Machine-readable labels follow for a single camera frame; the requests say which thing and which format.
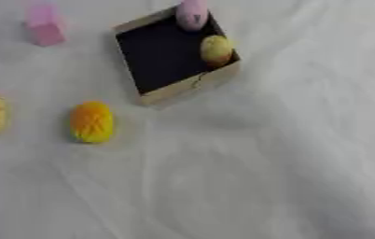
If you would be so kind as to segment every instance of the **orange ball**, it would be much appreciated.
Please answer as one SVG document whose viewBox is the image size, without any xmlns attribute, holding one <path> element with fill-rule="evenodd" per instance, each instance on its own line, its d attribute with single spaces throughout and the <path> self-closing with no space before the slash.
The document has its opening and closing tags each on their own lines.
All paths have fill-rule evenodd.
<svg viewBox="0 0 375 239">
<path fill-rule="evenodd" d="M 73 136 L 85 143 L 102 143 L 114 132 L 114 116 L 109 107 L 97 101 L 76 106 L 70 115 Z"/>
</svg>

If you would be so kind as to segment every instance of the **white cloth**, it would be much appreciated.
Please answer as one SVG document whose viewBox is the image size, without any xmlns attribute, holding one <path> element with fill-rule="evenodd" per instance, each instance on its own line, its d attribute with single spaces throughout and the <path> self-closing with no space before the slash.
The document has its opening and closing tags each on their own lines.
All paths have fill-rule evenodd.
<svg viewBox="0 0 375 239">
<path fill-rule="evenodd" d="M 53 2 L 67 41 L 40 48 L 0 0 L 0 239 L 375 238 L 375 0 L 209 0 L 242 71 L 152 108 L 110 29 L 176 1 Z M 87 100 L 104 145 L 66 136 Z"/>
</svg>

